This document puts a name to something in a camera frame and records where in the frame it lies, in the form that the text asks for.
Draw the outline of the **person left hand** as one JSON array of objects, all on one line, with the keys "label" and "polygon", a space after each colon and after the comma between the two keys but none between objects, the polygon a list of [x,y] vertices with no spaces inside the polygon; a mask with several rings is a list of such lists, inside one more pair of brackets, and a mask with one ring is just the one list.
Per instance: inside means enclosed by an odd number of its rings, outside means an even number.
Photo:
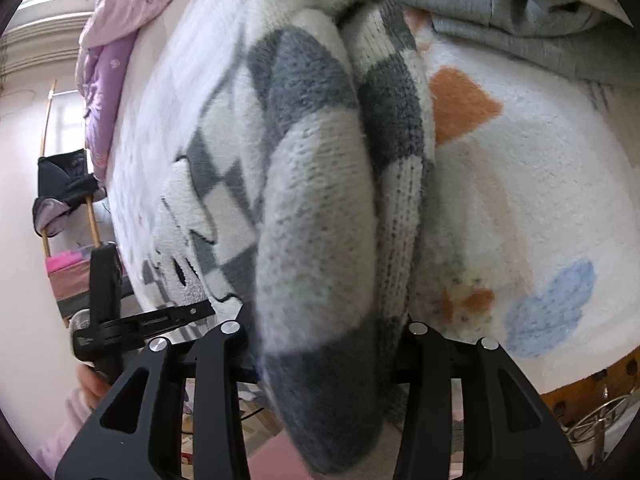
[{"label": "person left hand", "polygon": [[88,407],[94,410],[107,395],[111,385],[102,374],[86,364],[78,365],[76,375]]}]

